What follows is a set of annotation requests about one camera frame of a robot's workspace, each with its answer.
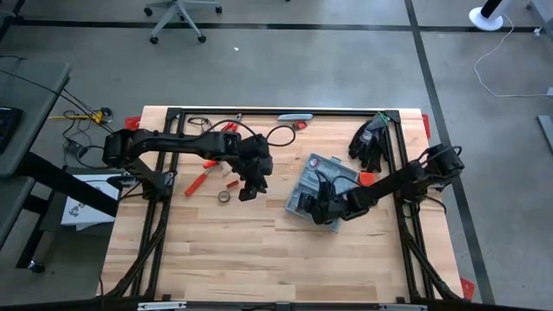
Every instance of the desk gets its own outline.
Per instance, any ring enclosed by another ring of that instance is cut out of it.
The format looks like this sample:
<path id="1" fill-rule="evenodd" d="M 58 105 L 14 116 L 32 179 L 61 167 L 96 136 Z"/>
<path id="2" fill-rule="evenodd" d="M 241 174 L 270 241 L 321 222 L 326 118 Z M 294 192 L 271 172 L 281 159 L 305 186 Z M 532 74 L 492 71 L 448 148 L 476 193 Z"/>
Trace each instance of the desk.
<path id="1" fill-rule="evenodd" d="M 167 108 L 144 107 L 141 127 L 162 130 Z M 236 112 L 243 112 L 242 121 L 259 133 L 266 134 L 277 125 L 275 116 L 248 115 L 247 108 Z M 421 112 L 400 110 L 400 115 L 408 157 L 417 158 L 428 147 Z M 214 123 L 230 117 L 209 115 Z M 359 169 L 359 161 L 349 159 L 347 145 L 363 122 L 365 117 L 314 117 L 307 129 L 297 132 L 292 145 L 271 147 L 274 170 L 267 178 L 268 193 L 246 202 L 238 201 L 237 189 L 232 190 L 229 203 L 217 201 L 225 184 L 236 179 L 236 175 L 223 178 L 219 168 L 192 197 L 185 197 L 184 190 L 203 171 L 204 160 L 181 155 L 156 296 L 171 294 L 174 301 L 355 302 L 391 302 L 398 296 L 408 297 L 391 195 L 381 199 L 367 215 L 344 222 L 338 233 L 327 232 L 284 210 L 309 154 L 336 156 L 342 164 Z M 239 132 L 249 135 L 243 128 Z M 186 123 L 185 133 L 198 134 L 200 128 Z M 395 133 L 391 135 L 399 166 Z M 286 130 L 279 130 L 270 140 L 283 143 L 289 137 Z M 151 168 L 156 158 L 155 152 L 142 156 Z M 386 168 L 383 164 L 378 178 L 388 174 Z M 105 292 L 115 286 L 137 257 L 146 209 L 147 202 L 140 198 L 125 200 L 118 209 L 102 272 Z M 433 202 L 424 202 L 420 217 L 430 262 L 461 295 L 443 210 Z M 423 293 L 420 269 L 413 260 L 416 283 Z M 142 284 L 147 284 L 148 265 L 144 272 Z"/>
<path id="2" fill-rule="evenodd" d="M 7 73 L 0 73 L 0 106 L 23 110 L 21 121 L 10 143 L 0 155 L 0 178 L 2 179 L 0 181 L 0 197 L 2 197 L 0 249 L 22 208 L 39 213 L 41 217 L 17 264 L 17 267 L 26 268 L 41 239 L 40 225 L 48 209 L 48 203 L 45 200 L 29 195 L 35 182 L 68 194 L 91 206 L 103 207 L 113 215 L 117 202 L 94 187 L 78 181 L 40 156 L 29 152 L 59 93 L 69 81 L 69 65 L 2 57 L 0 69 L 51 90 L 35 86 Z"/>

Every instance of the white paper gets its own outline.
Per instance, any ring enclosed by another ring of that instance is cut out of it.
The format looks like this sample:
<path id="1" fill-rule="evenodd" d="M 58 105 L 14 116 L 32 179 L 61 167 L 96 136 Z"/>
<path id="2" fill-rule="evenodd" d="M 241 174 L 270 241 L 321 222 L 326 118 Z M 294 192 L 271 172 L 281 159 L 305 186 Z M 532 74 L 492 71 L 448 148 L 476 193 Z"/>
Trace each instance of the white paper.
<path id="1" fill-rule="evenodd" d="M 120 176 L 120 174 L 112 175 L 74 175 L 75 178 L 87 182 L 92 187 L 97 188 L 104 194 L 117 200 L 119 190 L 107 183 L 107 179 L 112 176 Z M 77 200 L 67 197 L 66 206 L 61 217 L 62 225 L 76 225 L 77 230 L 85 229 L 91 225 L 113 222 L 115 218 L 102 213 L 97 209 L 78 202 Z"/>

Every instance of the red part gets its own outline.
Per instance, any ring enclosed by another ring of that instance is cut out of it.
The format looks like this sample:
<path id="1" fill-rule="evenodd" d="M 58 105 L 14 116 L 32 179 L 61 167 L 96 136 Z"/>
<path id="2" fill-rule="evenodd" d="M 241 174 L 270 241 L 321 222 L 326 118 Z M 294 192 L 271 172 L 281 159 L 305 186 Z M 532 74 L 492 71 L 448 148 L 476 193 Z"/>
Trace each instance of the red part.
<path id="1" fill-rule="evenodd" d="M 217 161 L 209 160 L 204 163 L 203 168 L 212 168 L 217 164 L 219 164 Z"/>
<path id="2" fill-rule="evenodd" d="M 192 195 L 196 189 L 204 182 L 204 180 L 207 178 L 207 174 L 202 174 L 196 178 L 196 180 L 188 187 L 187 191 L 184 192 L 186 196 Z"/>
<path id="3" fill-rule="evenodd" d="M 124 127 L 127 130 L 138 130 L 139 126 L 140 126 L 140 116 L 126 117 L 124 119 Z"/>
<path id="4" fill-rule="evenodd" d="M 297 124 L 298 130 L 303 130 L 303 129 L 305 129 L 306 127 L 308 127 L 308 124 L 306 124 L 306 123 L 303 122 L 303 121 L 297 121 L 296 124 Z"/>
<path id="5" fill-rule="evenodd" d="M 472 300 L 474 298 L 474 283 L 461 277 L 461 286 L 463 287 L 463 296 L 465 299 Z"/>
<path id="6" fill-rule="evenodd" d="M 240 183 L 240 181 L 238 181 L 238 180 L 229 182 L 229 183 L 226 185 L 226 188 L 228 189 L 228 188 L 235 187 L 235 186 L 237 186 L 239 183 Z"/>
<path id="7" fill-rule="evenodd" d="M 235 132 L 238 130 L 238 125 L 237 124 L 234 124 L 232 122 L 229 122 L 225 125 L 225 127 L 221 130 L 221 131 L 231 131 L 231 132 Z"/>
<path id="8" fill-rule="evenodd" d="M 429 121 L 429 115 L 426 113 L 423 113 L 423 123 L 424 123 L 424 129 L 426 130 L 426 137 L 430 139 L 432 135 L 430 134 L 430 121 Z"/>
<path id="9" fill-rule="evenodd" d="M 374 174 L 368 172 L 359 173 L 359 183 L 363 186 L 371 186 L 374 183 Z"/>

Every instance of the office chair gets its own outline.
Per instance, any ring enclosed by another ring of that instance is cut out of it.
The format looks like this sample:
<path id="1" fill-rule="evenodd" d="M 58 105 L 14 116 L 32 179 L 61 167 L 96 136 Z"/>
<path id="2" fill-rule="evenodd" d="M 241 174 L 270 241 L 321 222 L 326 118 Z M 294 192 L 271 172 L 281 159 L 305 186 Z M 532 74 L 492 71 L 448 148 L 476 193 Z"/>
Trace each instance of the office chair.
<path id="1" fill-rule="evenodd" d="M 178 15 L 179 18 L 181 18 L 181 21 L 186 21 L 190 27 L 196 32 L 198 35 L 198 41 L 200 43 L 203 43 L 206 41 L 206 37 L 201 34 L 200 30 L 196 27 L 196 24 L 194 24 L 194 21 L 190 18 L 190 15 L 187 13 L 186 7 L 214 7 L 215 12 L 218 14 L 223 13 L 223 7 L 220 5 L 219 2 L 216 1 L 203 1 L 203 0 L 168 0 L 163 1 L 160 3 L 150 3 L 146 4 L 146 7 L 144 8 L 144 13 L 146 13 L 146 16 L 152 16 L 154 12 L 152 12 L 151 8 L 161 8 L 161 9 L 167 9 L 165 11 L 165 14 L 163 14 L 162 19 L 157 23 L 157 25 L 154 27 L 154 30 L 152 30 L 152 36 L 149 38 L 149 41 L 152 44 L 157 44 L 159 41 L 157 39 L 157 33 L 167 25 L 169 21 L 173 18 L 173 16 Z"/>

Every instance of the black floor stripe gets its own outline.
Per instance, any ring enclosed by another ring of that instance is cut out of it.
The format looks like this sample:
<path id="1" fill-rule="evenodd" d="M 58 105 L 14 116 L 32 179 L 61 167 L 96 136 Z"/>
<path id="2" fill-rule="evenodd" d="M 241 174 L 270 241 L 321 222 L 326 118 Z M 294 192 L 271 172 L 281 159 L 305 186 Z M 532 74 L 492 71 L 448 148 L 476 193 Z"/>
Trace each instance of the black floor stripe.
<path id="1" fill-rule="evenodd" d="M 152 29 L 155 22 L 77 22 L 25 20 L 25 26 L 54 26 L 82 28 Z M 410 26 L 363 25 L 363 24 L 299 24 L 299 23 L 240 23 L 240 22 L 197 22 L 199 29 L 276 29 L 276 30 L 364 30 L 364 31 L 410 31 Z M 170 22 L 166 29 L 190 29 L 184 22 Z"/>
<path id="2" fill-rule="evenodd" d="M 477 29 L 476 27 L 463 27 L 463 26 L 419 26 L 420 32 L 445 32 L 445 33 L 490 33 Z M 512 32 L 515 33 L 533 33 L 536 27 L 515 27 Z M 511 27 L 502 27 L 494 32 L 507 33 L 511 31 Z"/>
<path id="3" fill-rule="evenodd" d="M 30 20 L 19 22 L 24 26 L 44 27 L 81 27 L 81 28 L 114 28 L 114 29 L 152 29 L 155 22 L 81 22 Z M 368 25 L 368 24 L 304 24 L 304 23 L 245 23 L 245 22 L 197 22 L 199 29 L 274 29 L 274 30 L 360 30 L 360 31 L 411 31 L 407 25 Z M 166 29 L 190 29 L 184 22 L 170 22 Z M 514 32 L 533 33 L 534 27 L 517 27 Z M 422 26 L 422 32 L 473 33 L 483 32 L 476 27 L 464 26 Z M 508 32 L 511 28 L 503 27 L 497 32 Z"/>
<path id="4" fill-rule="evenodd" d="M 443 116 L 442 107 L 440 106 L 440 100 L 438 99 L 438 92 L 435 89 L 434 79 L 430 71 L 429 60 L 424 49 L 423 38 L 421 31 L 416 20 L 415 9 L 413 7 L 412 0 L 404 0 L 407 8 L 407 14 L 411 26 L 413 27 L 413 39 L 415 40 L 416 52 L 418 54 L 419 62 L 421 63 L 421 69 L 423 71 L 424 84 L 429 94 L 430 105 L 434 114 L 434 120 L 436 128 L 438 129 L 438 136 L 444 144 L 451 145 L 449 139 L 448 129 L 446 127 L 445 118 Z M 476 237 L 476 230 L 474 228 L 473 217 L 468 207 L 467 196 L 463 188 L 461 178 L 457 177 L 452 182 L 455 199 L 459 208 L 459 214 L 461 216 L 461 223 L 463 225 L 463 231 L 465 232 L 465 238 L 467 239 L 468 252 L 473 262 L 474 274 L 476 275 L 476 282 L 480 291 L 480 297 L 482 302 L 487 304 L 495 304 L 493 298 L 492 286 L 487 275 L 486 266 L 484 264 L 484 258 L 480 249 L 480 243 Z"/>

